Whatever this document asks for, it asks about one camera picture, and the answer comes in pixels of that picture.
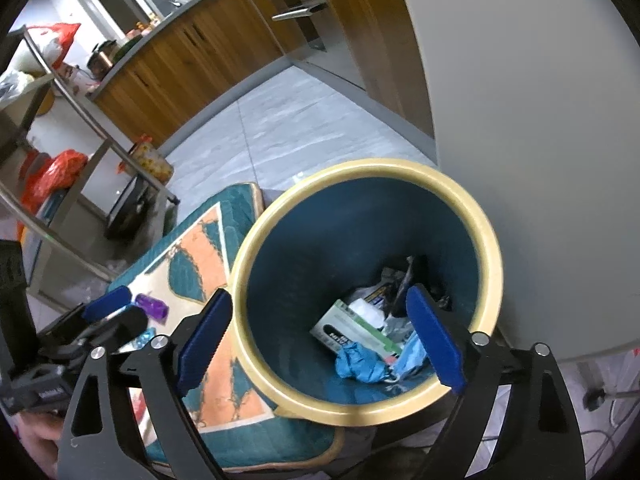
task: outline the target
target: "crumpled blue plastic bag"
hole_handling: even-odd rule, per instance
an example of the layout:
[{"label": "crumpled blue plastic bag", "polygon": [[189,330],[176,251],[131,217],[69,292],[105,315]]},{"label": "crumpled blue plastic bag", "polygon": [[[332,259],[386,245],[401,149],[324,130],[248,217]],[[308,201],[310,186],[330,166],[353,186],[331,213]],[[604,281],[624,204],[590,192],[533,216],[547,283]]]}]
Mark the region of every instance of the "crumpled blue plastic bag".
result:
[{"label": "crumpled blue plastic bag", "polygon": [[354,378],[361,383],[380,383],[389,377],[386,363],[373,350],[360,343],[340,348],[335,359],[335,371],[343,379]]},{"label": "crumpled blue plastic bag", "polygon": [[414,332],[405,343],[400,357],[391,369],[398,380],[402,380],[422,368],[427,357],[422,341],[420,341],[417,332]]}]

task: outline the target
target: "metal shelf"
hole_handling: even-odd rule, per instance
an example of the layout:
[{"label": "metal shelf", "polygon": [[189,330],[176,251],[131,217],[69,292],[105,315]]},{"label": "metal shelf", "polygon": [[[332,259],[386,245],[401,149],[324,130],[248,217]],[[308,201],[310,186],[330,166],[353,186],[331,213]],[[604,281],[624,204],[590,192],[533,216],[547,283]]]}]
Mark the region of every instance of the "metal shelf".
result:
[{"label": "metal shelf", "polygon": [[[161,184],[158,179],[142,168],[142,166],[140,166],[140,164],[138,164],[138,162],[135,161],[129,153],[127,153],[126,150],[124,150],[124,148],[120,146],[113,137],[110,136],[110,134],[108,134],[102,125],[98,123],[98,121],[96,121],[94,117],[76,100],[73,94],[66,87],[65,82],[53,71],[44,59],[25,27],[10,32],[6,39],[0,43],[0,73],[4,72],[6,67],[9,65],[16,49],[23,40],[31,51],[33,57],[41,65],[46,75],[30,83],[27,88],[25,88],[25,90],[15,98],[8,99],[6,102],[0,102],[0,115],[5,116],[3,120],[0,121],[0,125],[6,126],[9,122],[14,124],[14,130],[6,137],[0,150],[4,153],[8,150],[11,151],[17,149],[30,129],[36,116],[36,112],[42,104],[42,101],[51,85],[54,85],[58,89],[69,104],[71,104],[76,113],[78,113],[88,126],[104,141],[84,167],[76,182],[68,190],[49,225],[46,225],[42,220],[35,217],[25,209],[20,203],[20,200],[14,195],[14,193],[12,193],[12,190],[4,183],[0,182],[0,200],[6,203],[7,207],[13,211],[14,215],[27,228],[33,230],[33,232],[42,238],[43,244],[40,248],[37,261],[34,264],[33,277],[29,287],[31,294],[37,295],[42,299],[44,293],[40,291],[40,285],[43,282],[47,262],[54,250],[68,256],[75,261],[75,263],[81,265],[94,276],[97,276],[105,282],[111,282],[116,278],[116,275],[112,270],[92,261],[84,254],[79,253],[79,251],[73,248],[58,234],[58,230],[62,226],[73,205],[78,201],[82,202],[82,199],[84,198],[82,195],[82,189],[109,149],[112,149],[117,153],[122,160],[134,168],[136,172],[158,192],[156,204],[153,209],[153,215],[148,223],[148,229],[152,235],[151,240],[153,242],[162,237],[167,201],[175,205],[180,201],[173,193],[169,192],[169,190]],[[4,120],[7,116],[9,116],[11,121]],[[66,309],[65,306],[57,303],[54,305],[54,308],[57,311]]]}]

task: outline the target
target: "metal screw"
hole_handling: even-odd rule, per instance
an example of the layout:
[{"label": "metal screw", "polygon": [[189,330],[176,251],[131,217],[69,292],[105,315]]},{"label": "metal screw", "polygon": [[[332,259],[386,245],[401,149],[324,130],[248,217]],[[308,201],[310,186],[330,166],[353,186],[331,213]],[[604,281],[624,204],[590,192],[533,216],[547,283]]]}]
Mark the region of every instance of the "metal screw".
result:
[{"label": "metal screw", "polygon": [[91,350],[91,359],[100,359],[105,352],[106,350],[104,349],[104,346],[97,346]]},{"label": "metal screw", "polygon": [[551,354],[551,350],[544,343],[536,343],[536,345],[533,347],[533,349],[536,351],[536,354],[538,354],[538,355],[540,355],[542,357],[546,357],[549,354]]},{"label": "metal screw", "polygon": [[476,346],[487,346],[489,344],[489,336],[484,332],[473,332],[471,341]]},{"label": "metal screw", "polygon": [[151,348],[155,348],[156,350],[164,348],[168,342],[169,338],[167,336],[159,335],[151,340]]}]

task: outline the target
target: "baseboard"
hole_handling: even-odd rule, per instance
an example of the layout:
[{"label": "baseboard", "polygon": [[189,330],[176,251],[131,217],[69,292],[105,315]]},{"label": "baseboard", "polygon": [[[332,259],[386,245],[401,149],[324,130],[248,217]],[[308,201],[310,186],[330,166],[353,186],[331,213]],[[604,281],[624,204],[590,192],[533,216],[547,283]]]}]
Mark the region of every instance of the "baseboard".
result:
[{"label": "baseboard", "polygon": [[292,63],[290,59],[286,56],[282,56],[276,59],[276,61],[272,61],[260,70],[252,73],[249,77],[244,78],[241,82],[231,87],[215,101],[210,102],[191,119],[184,123],[162,144],[162,146],[160,146],[160,148],[158,148],[158,151],[164,156],[169,155],[169,153],[182,144],[192,133],[201,128],[213,116],[220,113],[231,103],[237,101],[244,94],[247,94],[257,86],[267,81],[267,79],[271,79],[273,76],[289,68],[291,65]]},{"label": "baseboard", "polygon": [[359,107],[364,108],[375,118],[385,123],[412,143],[412,145],[428,156],[435,164],[438,163],[436,141],[433,137],[428,136],[422,130],[419,130],[409,121],[384,107],[379,102],[374,101],[363,89],[348,82],[347,80],[305,61],[291,59],[291,62],[301,70],[304,70],[310,76],[319,79],[335,91],[340,92],[342,95],[356,103]]}]

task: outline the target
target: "purple bottle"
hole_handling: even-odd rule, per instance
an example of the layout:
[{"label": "purple bottle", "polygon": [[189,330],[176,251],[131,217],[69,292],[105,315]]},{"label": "purple bottle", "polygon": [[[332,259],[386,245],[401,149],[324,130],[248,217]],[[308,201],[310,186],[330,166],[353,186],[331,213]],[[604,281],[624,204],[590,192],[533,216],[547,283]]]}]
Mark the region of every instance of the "purple bottle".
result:
[{"label": "purple bottle", "polygon": [[156,321],[166,320],[169,314],[169,307],[164,301],[156,300],[156,298],[152,298],[146,294],[137,295],[134,303]]}]

